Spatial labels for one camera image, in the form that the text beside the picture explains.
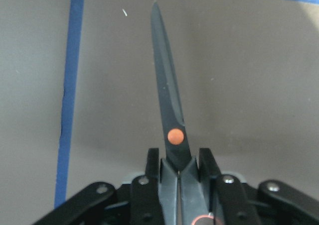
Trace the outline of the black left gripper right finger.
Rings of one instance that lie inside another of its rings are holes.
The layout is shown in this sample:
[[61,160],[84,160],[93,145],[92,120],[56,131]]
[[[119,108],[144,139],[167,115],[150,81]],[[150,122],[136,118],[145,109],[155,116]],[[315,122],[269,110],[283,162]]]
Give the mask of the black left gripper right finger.
[[317,225],[319,202],[279,180],[257,188],[221,173],[209,148],[199,150],[199,178],[216,225]]

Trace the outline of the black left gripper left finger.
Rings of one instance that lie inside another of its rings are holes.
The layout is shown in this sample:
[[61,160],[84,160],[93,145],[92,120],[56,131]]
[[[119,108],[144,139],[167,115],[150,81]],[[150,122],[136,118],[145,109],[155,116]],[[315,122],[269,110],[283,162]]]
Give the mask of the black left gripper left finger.
[[37,225],[162,225],[159,150],[148,150],[145,173],[116,189],[95,182],[36,221]]

